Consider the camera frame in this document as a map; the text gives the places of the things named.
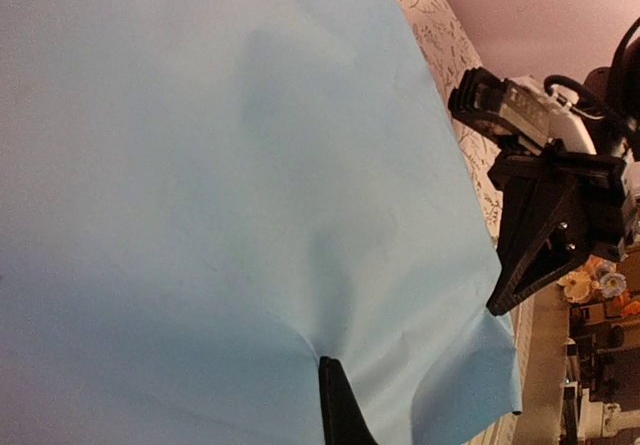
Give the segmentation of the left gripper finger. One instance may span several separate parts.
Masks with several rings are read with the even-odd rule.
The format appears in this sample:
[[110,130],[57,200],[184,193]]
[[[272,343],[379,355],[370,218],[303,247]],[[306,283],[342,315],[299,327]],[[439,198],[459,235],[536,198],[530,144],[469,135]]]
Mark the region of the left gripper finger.
[[325,443],[375,445],[342,363],[321,357],[318,377]]

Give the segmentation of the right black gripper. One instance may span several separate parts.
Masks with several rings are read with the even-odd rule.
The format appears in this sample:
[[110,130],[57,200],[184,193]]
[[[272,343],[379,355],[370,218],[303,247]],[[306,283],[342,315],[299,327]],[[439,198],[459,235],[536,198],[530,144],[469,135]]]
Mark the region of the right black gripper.
[[491,314],[506,314],[590,255],[625,257],[638,220],[626,171],[620,157],[568,152],[561,142],[538,156],[499,153],[489,171],[503,193]]

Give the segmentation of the blue wrapping paper sheet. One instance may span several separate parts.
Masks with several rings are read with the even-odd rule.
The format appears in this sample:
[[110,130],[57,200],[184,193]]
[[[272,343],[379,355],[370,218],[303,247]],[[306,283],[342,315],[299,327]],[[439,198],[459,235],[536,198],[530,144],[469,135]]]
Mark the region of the blue wrapping paper sheet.
[[464,443],[499,272],[396,0],[1,0],[3,443]]

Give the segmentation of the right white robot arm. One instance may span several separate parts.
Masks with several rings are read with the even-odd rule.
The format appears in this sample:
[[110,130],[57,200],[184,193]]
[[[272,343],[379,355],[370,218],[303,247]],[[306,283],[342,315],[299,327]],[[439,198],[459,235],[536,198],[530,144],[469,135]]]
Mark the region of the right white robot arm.
[[584,82],[501,80],[480,68],[451,94],[454,116],[500,149],[488,173],[503,195],[493,315],[591,256],[621,261],[634,243],[638,209],[626,173],[639,157],[637,32]]

